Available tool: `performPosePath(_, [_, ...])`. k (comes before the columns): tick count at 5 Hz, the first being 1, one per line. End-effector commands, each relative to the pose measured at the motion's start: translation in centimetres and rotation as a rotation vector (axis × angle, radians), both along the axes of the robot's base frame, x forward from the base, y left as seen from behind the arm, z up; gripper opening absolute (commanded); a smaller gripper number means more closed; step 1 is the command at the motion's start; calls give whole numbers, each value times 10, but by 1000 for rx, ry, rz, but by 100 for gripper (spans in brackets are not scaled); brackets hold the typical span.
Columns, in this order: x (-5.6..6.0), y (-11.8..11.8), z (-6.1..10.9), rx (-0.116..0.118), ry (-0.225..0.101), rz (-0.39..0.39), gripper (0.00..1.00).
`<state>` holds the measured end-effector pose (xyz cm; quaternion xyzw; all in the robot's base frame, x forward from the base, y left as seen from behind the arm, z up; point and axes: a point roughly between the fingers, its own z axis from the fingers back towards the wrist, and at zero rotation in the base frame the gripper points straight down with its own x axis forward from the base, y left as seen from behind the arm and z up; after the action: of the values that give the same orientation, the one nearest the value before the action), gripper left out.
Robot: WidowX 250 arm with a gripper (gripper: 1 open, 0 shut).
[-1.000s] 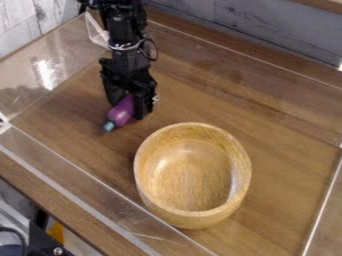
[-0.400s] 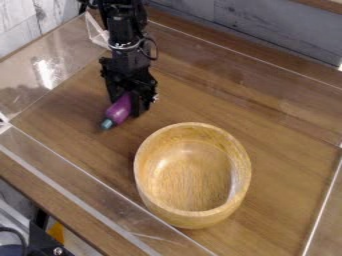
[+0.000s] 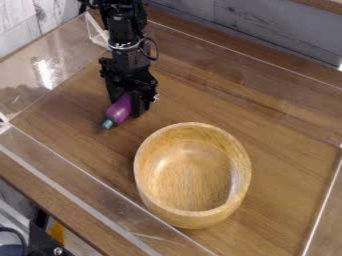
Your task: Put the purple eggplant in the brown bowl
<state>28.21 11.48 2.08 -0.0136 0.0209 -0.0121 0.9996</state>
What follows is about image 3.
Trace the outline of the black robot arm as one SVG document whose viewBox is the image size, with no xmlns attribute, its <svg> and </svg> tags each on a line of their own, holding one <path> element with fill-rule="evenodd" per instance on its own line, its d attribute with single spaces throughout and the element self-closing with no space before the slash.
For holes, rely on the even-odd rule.
<svg viewBox="0 0 342 256">
<path fill-rule="evenodd" d="M 139 117 L 150 110 L 158 95 L 158 80 L 150 72 L 151 62 L 159 59 L 159 47 L 150 37 L 143 0 L 78 0 L 79 13 L 87 8 L 100 13 L 108 31 L 111 58 L 99 59 L 100 76 L 112 103 L 128 97 L 130 115 Z"/>
</svg>

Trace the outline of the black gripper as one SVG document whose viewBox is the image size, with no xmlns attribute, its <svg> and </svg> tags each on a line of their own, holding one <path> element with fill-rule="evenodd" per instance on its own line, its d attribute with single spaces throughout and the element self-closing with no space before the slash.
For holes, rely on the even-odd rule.
<svg viewBox="0 0 342 256">
<path fill-rule="evenodd" d="M 100 76 L 106 80 L 106 88 L 112 103 L 131 92 L 131 115 L 138 118 L 150 110 L 155 101 L 158 81 L 151 75 L 151 62 L 158 55 L 150 49 L 138 48 L 130 51 L 114 51 L 111 57 L 102 57 Z"/>
</svg>

